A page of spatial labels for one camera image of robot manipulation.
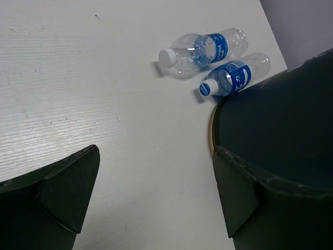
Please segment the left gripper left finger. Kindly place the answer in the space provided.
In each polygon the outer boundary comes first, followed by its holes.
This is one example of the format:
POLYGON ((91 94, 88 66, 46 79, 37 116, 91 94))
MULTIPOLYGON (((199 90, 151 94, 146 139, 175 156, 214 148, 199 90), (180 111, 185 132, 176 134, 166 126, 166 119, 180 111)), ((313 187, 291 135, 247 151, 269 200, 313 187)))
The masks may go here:
POLYGON ((72 249, 100 165, 96 145, 1 182, 1 249, 72 249))

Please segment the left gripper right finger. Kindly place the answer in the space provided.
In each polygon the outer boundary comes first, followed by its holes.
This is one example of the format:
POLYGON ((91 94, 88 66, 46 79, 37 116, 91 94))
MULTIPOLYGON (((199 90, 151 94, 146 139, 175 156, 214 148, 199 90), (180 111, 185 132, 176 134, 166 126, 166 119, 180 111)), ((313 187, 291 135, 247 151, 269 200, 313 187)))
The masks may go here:
POLYGON ((221 146, 213 169, 235 249, 332 249, 332 190, 281 178, 221 146))

